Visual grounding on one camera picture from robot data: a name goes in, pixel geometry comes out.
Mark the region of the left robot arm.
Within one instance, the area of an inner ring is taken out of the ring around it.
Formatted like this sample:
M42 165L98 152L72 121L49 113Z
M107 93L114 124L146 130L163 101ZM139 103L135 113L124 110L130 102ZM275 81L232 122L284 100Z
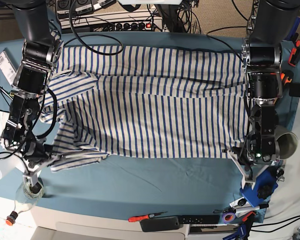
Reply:
M290 158L298 147L297 136L278 124L275 102L284 93L282 41L293 28L300 11L300 0L255 0L246 19L242 45L246 75L244 100L248 127L242 147L229 152L242 174L241 187L255 188L258 175L253 164L263 164L261 175L270 164Z

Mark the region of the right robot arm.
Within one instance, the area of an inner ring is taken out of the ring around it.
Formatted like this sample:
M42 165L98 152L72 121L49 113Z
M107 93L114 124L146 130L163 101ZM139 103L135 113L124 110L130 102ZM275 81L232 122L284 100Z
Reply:
M63 48L61 24L57 16L50 17L45 0L6 0L24 37L22 58L12 87L16 90L9 116L0 140L5 152L0 160L21 155L30 165L52 159L52 147L45 146L46 136L52 131L35 136L36 126L43 111L45 98L50 93L49 83Z

